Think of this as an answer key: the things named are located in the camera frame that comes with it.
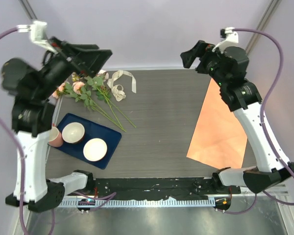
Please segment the kraft wrapping paper sheet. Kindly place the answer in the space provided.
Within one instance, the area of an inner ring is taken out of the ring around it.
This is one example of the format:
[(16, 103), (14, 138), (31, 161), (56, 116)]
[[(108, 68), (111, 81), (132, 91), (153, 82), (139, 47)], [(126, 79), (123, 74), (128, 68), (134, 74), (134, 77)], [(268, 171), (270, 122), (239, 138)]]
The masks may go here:
[(222, 169), (241, 168), (247, 136), (222, 101), (220, 88), (211, 79), (196, 127), (187, 152), (187, 158)]

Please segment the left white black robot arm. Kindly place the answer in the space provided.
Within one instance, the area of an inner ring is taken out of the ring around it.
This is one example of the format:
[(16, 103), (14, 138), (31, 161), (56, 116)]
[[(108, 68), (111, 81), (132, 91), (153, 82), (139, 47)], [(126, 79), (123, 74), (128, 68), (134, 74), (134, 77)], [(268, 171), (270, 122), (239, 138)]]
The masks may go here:
[(7, 205), (27, 205), (33, 212), (59, 206), (63, 197), (75, 191), (90, 195), (95, 188), (90, 172), (76, 170), (70, 175), (46, 178), (46, 154), (55, 105), (52, 93), (72, 73), (95, 76), (112, 51), (97, 45), (76, 45), (50, 38), (50, 58), (43, 59), (40, 70), (20, 58), (8, 60), (1, 68), (2, 88), (14, 96), (12, 137), (17, 141), (17, 181)]

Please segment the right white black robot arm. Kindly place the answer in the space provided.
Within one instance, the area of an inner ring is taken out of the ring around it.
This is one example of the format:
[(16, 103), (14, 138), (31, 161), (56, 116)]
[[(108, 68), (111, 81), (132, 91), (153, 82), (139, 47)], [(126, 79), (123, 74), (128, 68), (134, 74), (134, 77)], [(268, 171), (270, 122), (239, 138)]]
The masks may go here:
[(186, 69), (195, 59), (200, 60), (196, 72), (210, 75), (217, 83), (221, 99), (241, 124), (256, 158), (256, 166), (226, 167), (214, 172), (213, 191), (223, 193), (229, 186), (239, 186), (258, 194), (289, 179), (294, 174), (294, 162), (280, 148), (266, 118), (260, 117), (262, 98), (256, 86), (245, 78), (249, 64), (245, 50), (229, 46), (221, 51), (199, 40), (180, 57)]

